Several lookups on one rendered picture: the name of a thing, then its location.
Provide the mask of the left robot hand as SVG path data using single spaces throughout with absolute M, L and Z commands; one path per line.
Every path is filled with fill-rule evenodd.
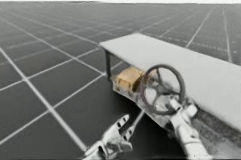
M 124 128 L 129 119 L 129 114 L 123 115 L 103 134 L 102 143 L 106 149 L 106 155 L 108 157 L 133 150 L 130 139 L 135 132 L 135 128 L 133 126 Z

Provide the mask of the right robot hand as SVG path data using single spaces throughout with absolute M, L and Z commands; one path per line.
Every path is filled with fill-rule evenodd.
M 175 113 L 170 116 L 169 121 L 177 128 L 180 125 L 190 125 L 192 118 L 197 114 L 198 108 L 194 103 L 181 105 L 176 99 L 170 101 L 170 106 Z

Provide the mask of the dark steering wheel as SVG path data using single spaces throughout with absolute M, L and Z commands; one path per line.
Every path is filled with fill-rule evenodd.
M 169 71 L 171 71 L 175 76 L 176 79 L 179 83 L 179 91 L 176 92 L 173 89 L 171 89 L 170 87 L 168 87 L 164 82 L 163 79 L 160 75 L 159 69 L 163 68 L 163 69 L 167 69 Z M 157 85 L 152 85 L 152 84 L 148 84 L 148 78 L 149 78 L 149 74 L 155 70 L 157 77 L 158 77 L 158 84 Z M 146 94 L 145 94 L 145 90 L 150 87 L 152 89 L 155 90 L 156 95 L 154 100 L 149 103 L 147 98 L 146 98 Z M 160 96 L 170 96 L 170 95 L 177 95 L 179 97 L 179 99 L 177 100 L 178 103 L 183 104 L 184 100 L 185 100 L 185 96 L 186 96 L 186 86 L 185 86 L 185 82 L 183 77 L 181 76 L 181 74 L 172 66 L 170 65 L 166 65 L 166 64 L 158 64 L 155 66 L 152 66 L 151 68 L 149 68 L 145 74 L 143 75 L 141 82 L 140 82 L 140 97 L 143 101 L 143 103 L 145 104 L 145 106 L 150 109 L 153 113 L 158 114 L 158 115 L 173 115 L 176 110 L 173 107 L 170 107 L 169 105 L 167 105 L 167 110 L 166 111 L 159 111 L 156 109 L 156 101 Z

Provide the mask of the grey cart with brown box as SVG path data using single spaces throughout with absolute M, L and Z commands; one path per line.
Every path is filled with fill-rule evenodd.
M 143 71 L 165 64 L 184 80 L 199 111 L 196 124 L 211 143 L 241 147 L 241 66 L 134 33 L 103 41 L 106 52 Z

